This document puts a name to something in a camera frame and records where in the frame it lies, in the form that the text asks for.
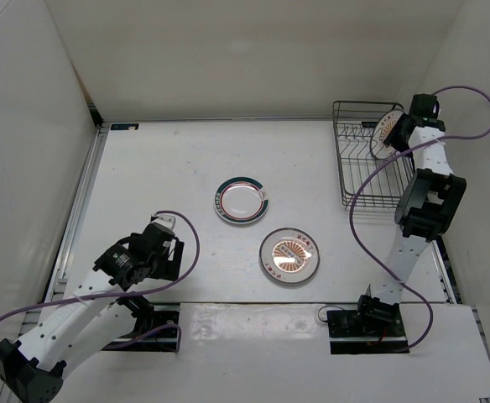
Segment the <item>orange pattern plate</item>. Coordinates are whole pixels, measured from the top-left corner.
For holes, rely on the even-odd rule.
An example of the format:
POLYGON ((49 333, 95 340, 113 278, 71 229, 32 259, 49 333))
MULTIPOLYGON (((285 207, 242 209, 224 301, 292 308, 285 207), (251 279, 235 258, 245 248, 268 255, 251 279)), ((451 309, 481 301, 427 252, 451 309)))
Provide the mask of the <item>orange pattern plate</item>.
POLYGON ((262 271, 273 281, 299 286, 309 281, 321 264, 315 240, 298 228, 277 228, 265 236, 258 251, 262 271))
POLYGON ((386 160, 396 152, 392 146, 385 145, 384 140, 388 137, 403 114, 403 110, 394 109, 385 113, 379 119, 369 141, 369 151, 375 160, 386 160))

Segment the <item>green red rimmed plate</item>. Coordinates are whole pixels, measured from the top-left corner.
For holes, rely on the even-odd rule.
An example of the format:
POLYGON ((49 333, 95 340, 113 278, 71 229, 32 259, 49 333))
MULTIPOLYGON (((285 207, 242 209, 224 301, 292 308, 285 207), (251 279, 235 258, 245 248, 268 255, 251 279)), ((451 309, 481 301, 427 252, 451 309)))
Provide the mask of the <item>green red rimmed plate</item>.
POLYGON ((263 184, 246 176, 233 177, 221 183, 213 203, 219 218, 232 225, 256 222, 269 208, 268 193, 263 184))

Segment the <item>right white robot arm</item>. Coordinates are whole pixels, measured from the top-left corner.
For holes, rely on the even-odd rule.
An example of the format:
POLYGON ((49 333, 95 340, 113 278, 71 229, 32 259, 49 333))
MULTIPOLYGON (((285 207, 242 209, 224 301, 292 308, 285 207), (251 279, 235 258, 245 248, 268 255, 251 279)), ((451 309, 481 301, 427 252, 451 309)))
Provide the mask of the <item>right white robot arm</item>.
POLYGON ((461 203, 467 181, 454 174, 445 152, 446 126, 439 119, 437 96, 413 96, 409 111, 383 118, 372 154, 381 160, 407 157, 413 174, 394 213, 397 230, 392 248, 380 266, 386 275, 359 297, 353 325, 371 336, 396 321, 399 303, 416 263, 430 243, 444 234, 461 203))

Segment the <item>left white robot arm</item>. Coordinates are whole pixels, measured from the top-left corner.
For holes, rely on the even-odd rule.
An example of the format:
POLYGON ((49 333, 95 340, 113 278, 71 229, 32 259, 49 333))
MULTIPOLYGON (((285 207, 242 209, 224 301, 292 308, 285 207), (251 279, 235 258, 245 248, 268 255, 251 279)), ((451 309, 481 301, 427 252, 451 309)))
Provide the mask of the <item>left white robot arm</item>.
POLYGON ((18 339, 0 342, 0 379, 22 402, 50 402, 65 379, 100 351, 120 348, 169 325, 157 321, 145 280, 164 280, 168 289, 180 279, 184 243, 167 214, 151 218, 141 233, 110 246, 74 291, 52 304, 53 311, 18 339))

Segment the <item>orange pattern plate front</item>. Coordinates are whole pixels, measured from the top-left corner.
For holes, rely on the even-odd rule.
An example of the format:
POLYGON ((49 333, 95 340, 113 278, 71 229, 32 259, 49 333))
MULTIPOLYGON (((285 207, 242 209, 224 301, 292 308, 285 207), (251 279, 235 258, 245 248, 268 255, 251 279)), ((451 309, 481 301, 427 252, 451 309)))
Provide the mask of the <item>orange pattern plate front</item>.
POLYGON ((298 228, 277 228, 265 236, 258 251, 262 271, 273 281, 299 286, 309 281, 321 264, 315 240, 298 228))

